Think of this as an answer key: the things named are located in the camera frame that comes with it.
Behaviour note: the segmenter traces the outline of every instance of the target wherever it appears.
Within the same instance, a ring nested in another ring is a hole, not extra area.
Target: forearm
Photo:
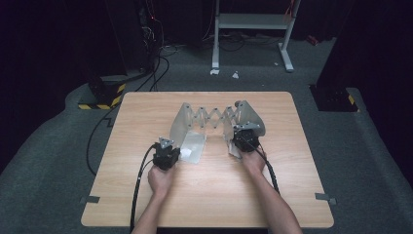
[[[148,206],[136,223],[132,234],[156,233],[161,207],[165,198],[165,195],[152,195]]]
[[[302,233],[289,205],[261,173],[251,174],[258,198],[271,230],[275,234]]]

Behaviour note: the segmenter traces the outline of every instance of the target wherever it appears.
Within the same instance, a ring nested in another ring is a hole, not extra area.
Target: person's arm
[[[273,233],[301,234],[302,230],[294,212],[262,174],[265,166],[262,157],[255,151],[240,153],[244,168],[257,189],[258,199]]]
[[[148,173],[149,184],[153,194],[148,206],[137,221],[132,234],[150,234],[156,233],[158,227],[159,214],[165,199],[168,196],[170,186],[173,180],[175,167],[163,171],[157,166],[152,166]]]

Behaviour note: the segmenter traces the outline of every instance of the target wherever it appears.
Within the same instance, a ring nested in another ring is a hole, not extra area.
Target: white metal stand
[[[285,36],[282,43],[279,43],[282,60],[287,72],[294,71],[291,60],[289,59],[286,47],[289,37],[297,17],[298,8],[301,0],[295,0],[292,19],[285,21],[285,15],[259,15],[259,14],[220,14],[219,0],[216,0],[215,11],[215,31],[212,52],[212,70],[210,74],[219,73],[219,29],[220,28],[248,28],[248,29],[284,29]]]

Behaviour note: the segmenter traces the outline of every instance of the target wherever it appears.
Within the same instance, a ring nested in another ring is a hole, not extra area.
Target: light wood surface
[[[91,196],[82,216],[86,226],[129,226],[137,173],[146,150],[158,137],[169,137],[170,126],[183,102],[194,111],[204,106],[221,112],[236,100],[247,100],[264,121],[259,140],[273,165],[281,195],[301,227],[330,227],[334,220],[313,156],[289,93],[128,93],[120,107],[100,163]],[[234,156],[228,154],[222,124],[206,126],[206,145],[199,164],[178,162],[172,190],[162,210],[164,227],[266,227],[253,185]],[[152,190],[143,174],[136,218]],[[264,174],[270,181],[267,168]]]

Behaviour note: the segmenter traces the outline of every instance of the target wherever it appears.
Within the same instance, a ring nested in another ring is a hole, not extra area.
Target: wooden table
[[[131,201],[146,150],[158,137],[169,137],[170,126],[183,102],[194,111],[203,106],[221,112],[236,100],[247,100],[264,121],[260,138],[277,176],[281,195],[301,227],[330,227],[334,220],[326,201],[309,145],[292,96],[285,92],[128,93],[119,110],[100,163],[82,223],[86,226],[129,226]],[[178,162],[172,190],[163,207],[163,227],[266,227],[253,185],[240,161],[228,154],[223,126],[206,126],[206,145],[199,164]],[[136,218],[152,190],[147,168],[140,183]],[[270,177],[265,168],[264,174]]]

